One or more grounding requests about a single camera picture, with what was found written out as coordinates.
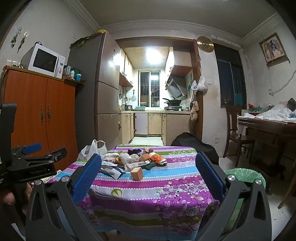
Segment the person's left hand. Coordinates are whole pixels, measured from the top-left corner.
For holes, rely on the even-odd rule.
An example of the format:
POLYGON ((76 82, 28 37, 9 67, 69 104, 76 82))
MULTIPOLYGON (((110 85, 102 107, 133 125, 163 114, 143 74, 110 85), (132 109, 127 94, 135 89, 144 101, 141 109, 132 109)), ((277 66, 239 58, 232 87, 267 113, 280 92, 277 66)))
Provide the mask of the person's left hand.
MULTIPOLYGON (((29 183, 27 183, 26 189, 24 191, 25 200, 21 201, 21 204, 23 206, 28 204, 31 193, 32 193, 32 187, 29 183)), ((16 202, 16 197, 13 192, 11 192, 11 191, 2 191, 1 192, 1 203, 13 205, 13 204, 15 204, 15 202, 16 202)))

